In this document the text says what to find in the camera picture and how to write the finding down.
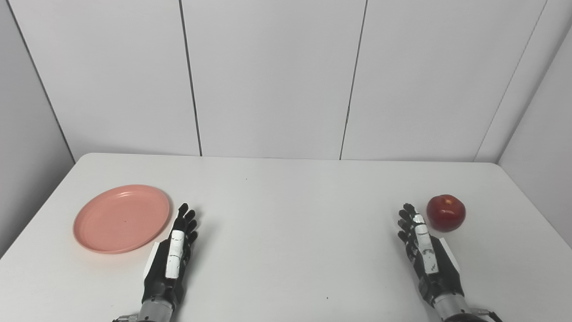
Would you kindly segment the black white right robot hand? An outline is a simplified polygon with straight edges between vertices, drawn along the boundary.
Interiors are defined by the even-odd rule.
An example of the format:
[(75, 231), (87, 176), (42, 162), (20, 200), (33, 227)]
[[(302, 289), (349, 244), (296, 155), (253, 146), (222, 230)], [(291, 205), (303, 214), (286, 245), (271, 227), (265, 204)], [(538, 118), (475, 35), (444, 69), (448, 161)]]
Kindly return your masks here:
[(410, 203), (399, 210), (398, 237), (419, 279), (421, 297), (434, 305), (439, 296), (464, 296), (459, 271), (442, 242), (429, 232), (425, 219)]

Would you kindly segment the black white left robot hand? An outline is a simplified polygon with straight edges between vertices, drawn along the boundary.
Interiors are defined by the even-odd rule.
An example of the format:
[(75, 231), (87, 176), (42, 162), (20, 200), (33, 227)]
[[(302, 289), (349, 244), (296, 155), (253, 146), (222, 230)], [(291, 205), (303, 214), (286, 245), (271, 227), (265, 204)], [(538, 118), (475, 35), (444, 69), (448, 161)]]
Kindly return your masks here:
[(196, 212), (187, 203), (178, 208), (168, 238), (159, 243), (151, 267), (144, 279), (142, 302), (162, 299), (180, 305), (185, 287), (183, 279), (191, 261), (192, 245), (198, 238)]

